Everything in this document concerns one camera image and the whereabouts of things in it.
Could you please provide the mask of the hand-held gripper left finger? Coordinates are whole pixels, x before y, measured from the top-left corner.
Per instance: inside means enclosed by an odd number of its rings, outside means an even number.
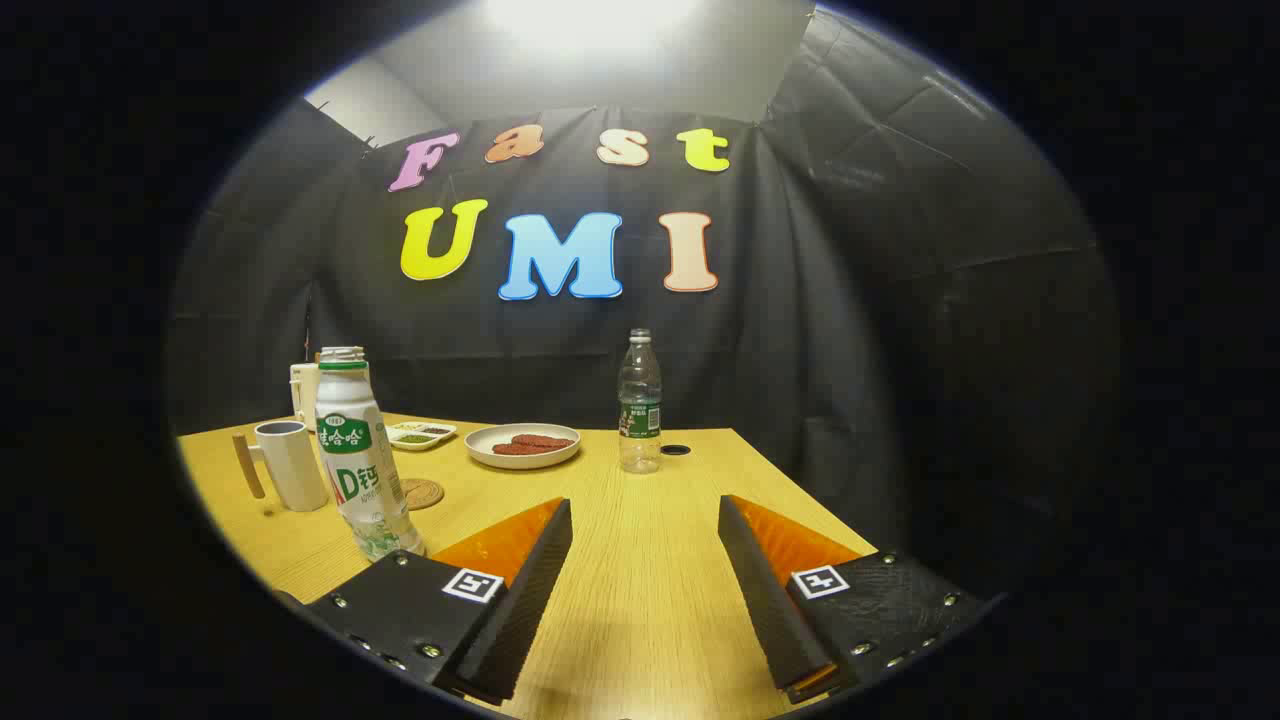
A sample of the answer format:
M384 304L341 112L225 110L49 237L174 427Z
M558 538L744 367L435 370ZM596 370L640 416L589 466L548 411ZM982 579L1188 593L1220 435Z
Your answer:
M393 551L305 612L417 687L500 705L515 696L572 541L571 502L550 498L433 556Z

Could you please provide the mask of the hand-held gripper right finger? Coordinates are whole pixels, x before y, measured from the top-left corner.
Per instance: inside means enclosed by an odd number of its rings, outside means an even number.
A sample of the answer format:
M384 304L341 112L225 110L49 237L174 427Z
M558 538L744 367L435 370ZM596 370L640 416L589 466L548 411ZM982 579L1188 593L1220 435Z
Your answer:
M901 550L860 553L736 495L718 536L774 685L797 705L900 674L991 611Z

